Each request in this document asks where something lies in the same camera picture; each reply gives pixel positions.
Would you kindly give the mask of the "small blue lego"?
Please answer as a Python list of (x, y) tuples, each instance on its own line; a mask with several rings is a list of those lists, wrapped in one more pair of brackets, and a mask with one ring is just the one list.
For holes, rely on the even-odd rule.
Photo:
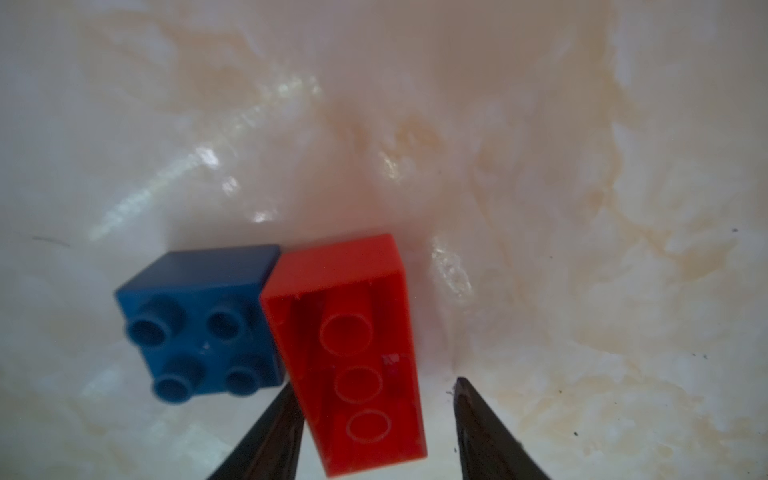
[(172, 251), (120, 286), (115, 299), (160, 400), (250, 396), (285, 369), (260, 305), (276, 244)]

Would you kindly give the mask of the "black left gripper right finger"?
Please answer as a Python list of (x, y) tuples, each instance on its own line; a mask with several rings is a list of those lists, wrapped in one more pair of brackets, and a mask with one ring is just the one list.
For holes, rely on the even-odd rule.
[(550, 480), (465, 377), (455, 382), (453, 409), (464, 480)]

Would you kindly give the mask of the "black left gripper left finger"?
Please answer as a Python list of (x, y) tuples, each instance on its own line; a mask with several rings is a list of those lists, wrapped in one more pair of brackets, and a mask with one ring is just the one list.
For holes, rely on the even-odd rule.
[(304, 415), (287, 383), (208, 479), (295, 479), (303, 426)]

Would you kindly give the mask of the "red lego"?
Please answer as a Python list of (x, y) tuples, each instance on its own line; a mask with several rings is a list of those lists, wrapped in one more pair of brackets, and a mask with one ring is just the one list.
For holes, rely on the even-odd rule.
[(406, 274), (392, 235), (281, 255), (260, 303), (327, 476), (426, 457)]

